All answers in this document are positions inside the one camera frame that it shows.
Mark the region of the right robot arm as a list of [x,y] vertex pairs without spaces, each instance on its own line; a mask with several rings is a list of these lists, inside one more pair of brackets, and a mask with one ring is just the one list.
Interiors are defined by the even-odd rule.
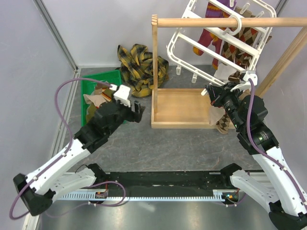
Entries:
[[242,91],[233,82],[223,86],[206,85],[211,105],[222,107],[238,135],[239,143],[261,166],[273,188],[253,179],[235,163],[224,167],[220,184],[242,190],[260,204],[279,230],[303,230],[307,227],[307,194],[291,172],[275,135],[264,124],[268,114],[262,98],[254,92],[240,99]]

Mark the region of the red white snowman sock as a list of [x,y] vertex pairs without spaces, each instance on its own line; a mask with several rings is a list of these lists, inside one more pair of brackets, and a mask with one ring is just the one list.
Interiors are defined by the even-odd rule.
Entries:
[[212,106],[209,109],[209,124],[214,126],[224,116],[225,110],[221,107]]

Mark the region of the beige red snowman sock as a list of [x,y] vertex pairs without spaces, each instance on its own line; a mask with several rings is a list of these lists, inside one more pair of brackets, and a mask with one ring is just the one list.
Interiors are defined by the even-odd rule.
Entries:
[[101,104],[107,102],[102,95],[83,94],[83,98],[86,104],[93,104],[96,108],[99,108]]

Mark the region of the beige brown argyle sock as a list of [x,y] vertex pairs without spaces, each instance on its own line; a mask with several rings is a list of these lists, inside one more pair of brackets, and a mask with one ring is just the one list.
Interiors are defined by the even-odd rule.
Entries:
[[215,124],[216,129],[221,134],[227,134],[230,125],[230,118],[227,114],[224,114]]

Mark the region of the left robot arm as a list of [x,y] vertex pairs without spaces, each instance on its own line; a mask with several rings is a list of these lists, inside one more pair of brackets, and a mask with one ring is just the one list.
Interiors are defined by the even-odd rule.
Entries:
[[63,174],[107,143],[109,136],[124,121],[139,123],[144,110],[145,107],[138,101],[134,102],[133,108],[116,101],[102,104],[72,141],[52,159],[32,173],[16,175],[13,182],[17,197],[23,201],[28,213],[40,215],[56,200],[75,190],[104,186],[105,173],[97,164],[69,176]]

